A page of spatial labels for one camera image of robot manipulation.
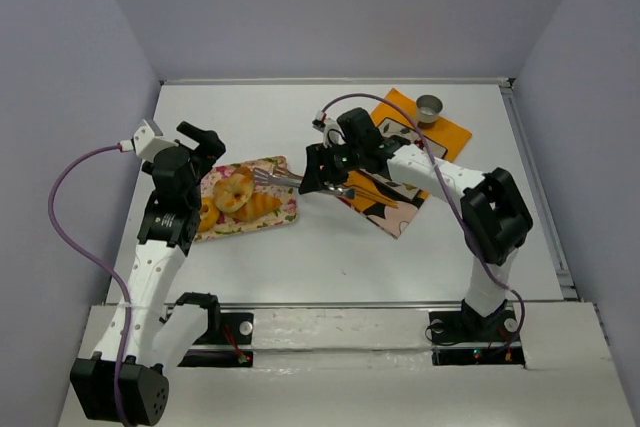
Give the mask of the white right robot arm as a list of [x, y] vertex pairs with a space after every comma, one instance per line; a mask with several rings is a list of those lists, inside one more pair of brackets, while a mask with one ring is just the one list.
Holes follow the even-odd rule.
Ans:
[[513, 261], [533, 226], [512, 175], [502, 168], [483, 173], [460, 167], [434, 157], [425, 143], [398, 135], [385, 137], [362, 108], [337, 120], [320, 111], [313, 126], [323, 140], [306, 149], [300, 193], [337, 188], [351, 172], [360, 170], [448, 203], [472, 252], [473, 266], [459, 312], [440, 331], [452, 334], [455, 343], [492, 334], [511, 290]]

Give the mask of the round bagel bread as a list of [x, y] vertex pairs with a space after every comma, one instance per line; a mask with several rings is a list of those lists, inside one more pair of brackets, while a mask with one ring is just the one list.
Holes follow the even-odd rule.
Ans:
[[217, 181], [213, 187], [216, 207], [224, 213], [233, 213], [243, 207], [254, 191], [253, 179], [244, 174], [233, 174]]

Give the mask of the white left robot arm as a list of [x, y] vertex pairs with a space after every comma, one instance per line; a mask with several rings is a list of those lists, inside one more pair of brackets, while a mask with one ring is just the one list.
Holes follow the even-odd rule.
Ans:
[[143, 122], [120, 152], [132, 152], [151, 177], [128, 279], [117, 277], [121, 299], [88, 358], [78, 358], [70, 381], [86, 418], [124, 426], [154, 426], [169, 399], [169, 374], [219, 318], [211, 294], [189, 294], [172, 310], [165, 302], [200, 224], [200, 184], [226, 151], [216, 132], [181, 122], [190, 148]]

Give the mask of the metal tongs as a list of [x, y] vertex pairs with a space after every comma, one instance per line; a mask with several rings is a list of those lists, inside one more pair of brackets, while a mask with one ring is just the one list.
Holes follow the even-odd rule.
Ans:
[[[275, 173], [270, 173], [265, 169], [252, 168], [252, 176], [256, 186], [279, 186], [289, 187], [297, 189], [299, 193], [302, 193], [300, 186], [302, 179], [296, 176], [281, 176]], [[325, 186], [316, 190], [316, 193], [329, 195], [345, 200], [354, 200], [356, 198], [356, 191], [354, 188], [340, 187], [340, 186]]]

